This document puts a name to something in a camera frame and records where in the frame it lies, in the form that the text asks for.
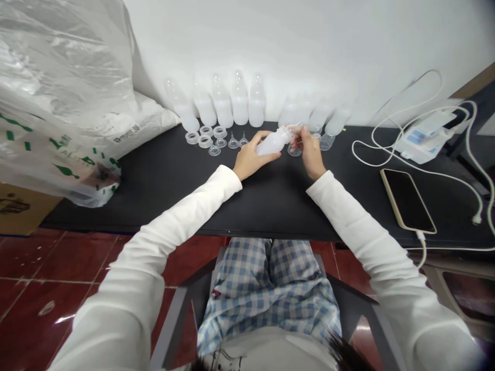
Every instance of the white bottle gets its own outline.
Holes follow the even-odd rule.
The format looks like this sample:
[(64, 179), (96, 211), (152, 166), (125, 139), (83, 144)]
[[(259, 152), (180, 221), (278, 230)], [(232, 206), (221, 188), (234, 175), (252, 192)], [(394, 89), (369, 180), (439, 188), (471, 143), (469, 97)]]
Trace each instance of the white bottle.
[(187, 132), (196, 132), (200, 129), (200, 123), (194, 115), (191, 102), (186, 98), (179, 85), (172, 79), (165, 80), (165, 89), (172, 98), (174, 110), (182, 121), (182, 126)]
[(236, 82), (232, 93), (232, 108), (234, 109), (234, 122), (237, 125), (248, 123), (248, 90), (242, 79), (241, 72), (236, 71)]
[(299, 104), (293, 96), (289, 95), (282, 106), (282, 112), (278, 119), (278, 127), (297, 124), (299, 122), (298, 111)]
[(304, 125), (307, 125), (309, 121), (309, 116), (313, 111), (313, 103), (312, 97), (309, 94), (301, 94), (299, 96), (299, 112), (298, 112), (298, 122), (302, 122)]
[(325, 133), (333, 137), (338, 135), (346, 125), (347, 121), (351, 118), (351, 115), (352, 111), (349, 107), (342, 106), (337, 108), (334, 115), (325, 126)]
[(227, 89), (218, 75), (213, 76), (213, 104), (217, 110), (218, 124), (229, 129), (234, 124), (234, 117), (230, 109), (230, 97)]
[(315, 107), (309, 117), (308, 127), (311, 132), (320, 132), (325, 125), (326, 118), (334, 111), (335, 107), (330, 103), (329, 98), (323, 98)]
[(340, 134), (351, 115), (352, 111), (346, 106), (335, 110), (334, 115), (325, 126), (325, 134), (320, 138), (320, 150), (327, 151), (331, 148), (335, 141), (335, 136)]
[(260, 156), (267, 156), (272, 153), (280, 152), (284, 146), (290, 142), (294, 129), (290, 126), (281, 126), (275, 133), (268, 135), (256, 147), (256, 153)]
[(263, 90), (261, 75), (256, 74), (256, 79), (251, 84), (249, 95), (249, 123), (253, 127), (260, 127), (265, 122), (265, 106), (267, 99)]
[(201, 122), (205, 126), (215, 126), (217, 115), (213, 109), (213, 102), (210, 94), (206, 91), (203, 84), (196, 81), (194, 87), (194, 104), (200, 113)]

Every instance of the person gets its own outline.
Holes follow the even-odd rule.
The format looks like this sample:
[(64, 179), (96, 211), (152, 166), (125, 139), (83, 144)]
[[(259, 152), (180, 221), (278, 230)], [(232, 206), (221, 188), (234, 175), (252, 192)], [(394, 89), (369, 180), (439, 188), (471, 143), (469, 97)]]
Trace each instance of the person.
[[(98, 293), (78, 310), (50, 370), (148, 370), (151, 331), (164, 292), (167, 256), (242, 190), (242, 181), (280, 153), (260, 157), (258, 132), (205, 184), (154, 219), (124, 246)], [(406, 251), (350, 195), (322, 161), (304, 126), (299, 146), (306, 193), (371, 276), (408, 370), (471, 370), (483, 353), (467, 326), (442, 306)], [(338, 304), (307, 241), (232, 239), (198, 330), (194, 369), (371, 369), (340, 337)]]

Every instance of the phone case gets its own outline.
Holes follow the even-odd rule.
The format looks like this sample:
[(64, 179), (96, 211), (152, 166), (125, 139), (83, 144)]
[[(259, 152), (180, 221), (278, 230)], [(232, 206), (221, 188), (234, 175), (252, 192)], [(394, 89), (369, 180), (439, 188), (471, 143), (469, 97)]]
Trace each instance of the phone case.
[[(409, 176), (409, 178), (411, 179), (412, 184), (414, 185), (414, 188), (415, 188), (416, 192), (418, 192), (419, 199), (421, 200), (421, 203), (423, 204), (423, 207), (424, 207), (424, 209), (425, 209), (428, 217), (430, 218), (430, 221), (432, 222), (432, 226), (435, 229), (434, 232), (424, 231), (424, 230), (416, 229), (416, 228), (409, 228), (408, 226), (406, 226), (404, 224), (404, 221), (402, 220), (402, 216), (401, 216), (401, 213), (399, 211), (399, 208), (397, 207), (397, 203), (395, 202), (395, 198), (393, 196), (392, 190), (390, 189), (390, 185), (388, 184), (387, 175), (385, 174), (385, 170), (387, 170), (387, 171), (393, 171), (393, 172), (397, 172), (397, 173), (403, 173), (403, 174), (407, 174)], [(430, 212), (426, 208), (426, 205), (424, 204), (424, 201), (423, 201), (423, 197), (421, 197), (421, 194), (418, 191), (418, 187), (416, 187), (416, 183), (414, 183), (414, 179), (411, 176), (411, 174), (406, 173), (406, 172), (401, 172), (401, 171), (398, 171), (398, 170), (381, 169), (380, 170), (380, 175), (382, 176), (382, 180), (383, 180), (383, 183), (385, 185), (385, 189), (387, 190), (388, 198), (390, 199), (390, 203), (392, 204), (393, 213), (395, 214), (395, 218), (397, 219), (397, 223), (399, 223), (399, 226), (401, 228), (403, 228), (403, 229), (407, 229), (407, 230), (410, 230), (410, 231), (420, 230), (421, 232), (426, 233), (426, 234), (436, 234), (437, 233), (437, 227), (435, 226), (435, 223), (433, 223), (433, 219), (432, 219), (432, 217), (430, 215)]]

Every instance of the dark hair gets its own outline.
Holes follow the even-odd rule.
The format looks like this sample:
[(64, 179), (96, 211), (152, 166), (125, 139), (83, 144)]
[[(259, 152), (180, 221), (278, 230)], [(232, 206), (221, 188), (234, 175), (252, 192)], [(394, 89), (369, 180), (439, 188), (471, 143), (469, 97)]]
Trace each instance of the dark hair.
[[(375, 371), (363, 356), (335, 333), (330, 333), (330, 355), (339, 365), (340, 371)], [(216, 371), (202, 358), (196, 358), (187, 368), (188, 371)]]

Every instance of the phone screen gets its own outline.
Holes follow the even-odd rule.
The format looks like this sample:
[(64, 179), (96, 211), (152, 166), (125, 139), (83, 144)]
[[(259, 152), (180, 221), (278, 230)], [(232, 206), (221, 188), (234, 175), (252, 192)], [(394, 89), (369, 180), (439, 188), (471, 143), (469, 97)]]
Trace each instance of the phone screen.
[(435, 232), (435, 226), (421, 201), (411, 176), (408, 173), (391, 170), (384, 170), (384, 173), (405, 226)]

